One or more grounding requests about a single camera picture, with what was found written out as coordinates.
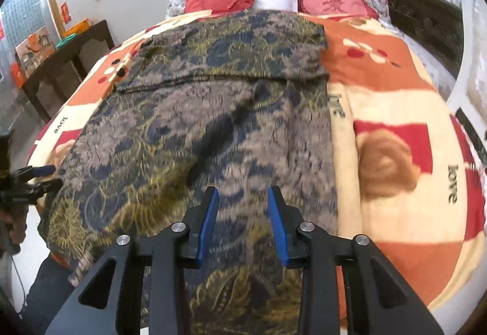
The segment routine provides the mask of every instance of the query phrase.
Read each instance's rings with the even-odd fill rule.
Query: red paper sign
[[[61,5],[61,17],[65,25],[71,22],[71,15],[69,15],[68,5],[64,3]]]
[[[2,20],[0,19],[0,40],[5,37],[5,32],[3,31]]]
[[[22,88],[22,85],[24,85],[26,79],[23,71],[20,69],[20,66],[17,62],[11,64],[10,72],[12,73],[12,79],[15,86],[19,89]]]

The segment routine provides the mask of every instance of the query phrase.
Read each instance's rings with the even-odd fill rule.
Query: wooden table
[[[66,102],[68,97],[62,91],[61,87],[56,81],[56,78],[61,72],[61,66],[68,62],[72,62],[72,65],[74,66],[75,71],[81,81],[86,78],[88,74],[79,58],[79,51],[84,44],[92,39],[97,41],[106,41],[110,50],[115,47],[114,40],[111,37],[110,30],[108,29],[107,21],[102,20],[81,34],[78,34],[75,38],[71,39],[62,47],[57,49],[51,56],[43,61],[39,67],[36,68],[36,70],[22,86],[25,95],[32,103],[39,116],[45,122],[49,122],[51,120],[51,116],[48,114],[36,96],[39,90],[39,82],[47,82],[53,87],[54,93],[57,95],[57,97],[61,99],[63,103]]]
[[[462,10],[445,0],[388,0],[391,21],[457,79],[463,58]]]

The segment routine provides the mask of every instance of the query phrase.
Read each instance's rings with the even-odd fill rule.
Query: cardboard box
[[[26,78],[55,51],[45,26],[28,36],[15,50]]]

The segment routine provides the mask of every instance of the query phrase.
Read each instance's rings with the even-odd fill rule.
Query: poster
[[[69,15],[68,4],[63,3],[61,5],[61,17],[65,25],[71,22],[71,15]]]

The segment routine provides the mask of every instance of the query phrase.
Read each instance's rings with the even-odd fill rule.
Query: metal screw
[[[366,235],[358,235],[355,238],[355,241],[361,246],[366,246],[367,244],[369,244],[370,239]]]
[[[304,232],[311,232],[313,229],[315,229],[315,226],[312,222],[302,222],[300,224],[301,231]]]
[[[186,224],[184,222],[175,222],[171,225],[171,229],[173,232],[183,232],[186,229]]]
[[[120,244],[121,246],[125,246],[128,242],[130,242],[130,236],[129,235],[120,235],[117,238],[117,244]]]

